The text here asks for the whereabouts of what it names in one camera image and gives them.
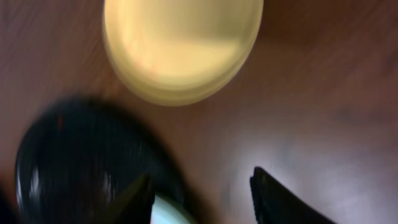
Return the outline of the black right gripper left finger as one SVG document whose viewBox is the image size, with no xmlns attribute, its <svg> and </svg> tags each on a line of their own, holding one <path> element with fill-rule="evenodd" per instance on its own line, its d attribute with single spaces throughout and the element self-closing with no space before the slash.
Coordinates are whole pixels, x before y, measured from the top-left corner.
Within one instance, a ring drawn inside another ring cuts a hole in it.
<svg viewBox="0 0 398 224">
<path fill-rule="evenodd" d="M 94 217 L 95 224 L 150 224 L 155 192 L 152 179 L 142 175 L 113 203 Z"/>
</svg>

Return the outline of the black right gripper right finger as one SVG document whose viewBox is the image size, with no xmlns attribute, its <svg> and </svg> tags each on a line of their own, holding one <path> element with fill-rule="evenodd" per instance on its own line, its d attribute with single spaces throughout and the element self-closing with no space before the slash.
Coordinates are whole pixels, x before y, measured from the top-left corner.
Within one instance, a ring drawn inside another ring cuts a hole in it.
<svg viewBox="0 0 398 224">
<path fill-rule="evenodd" d="M 250 188 L 258 224 L 333 223 L 301 201 L 262 167 L 254 168 Z"/>
</svg>

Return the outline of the mint plate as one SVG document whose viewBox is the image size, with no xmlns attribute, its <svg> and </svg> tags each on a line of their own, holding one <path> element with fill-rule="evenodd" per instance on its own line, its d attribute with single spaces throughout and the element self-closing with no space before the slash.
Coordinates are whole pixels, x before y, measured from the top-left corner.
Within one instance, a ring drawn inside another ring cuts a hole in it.
<svg viewBox="0 0 398 224">
<path fill-rule="evenodd" d="M 177 202 L 156 195 L 150 224 L 197 224 L 198 222 Z"/>
</svg>

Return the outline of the yellow plastic plate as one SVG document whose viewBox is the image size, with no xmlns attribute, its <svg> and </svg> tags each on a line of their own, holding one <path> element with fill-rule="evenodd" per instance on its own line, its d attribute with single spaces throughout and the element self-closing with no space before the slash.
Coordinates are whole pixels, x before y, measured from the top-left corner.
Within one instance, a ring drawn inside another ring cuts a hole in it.
<svg viewBox="0 0 398 224">
<path fill-rule="evenodd" d="M 249 57 L 263 0 L 105 0 L 103 37 L 118 78 L 166 106 L 223 88 Z"/>
</svg>

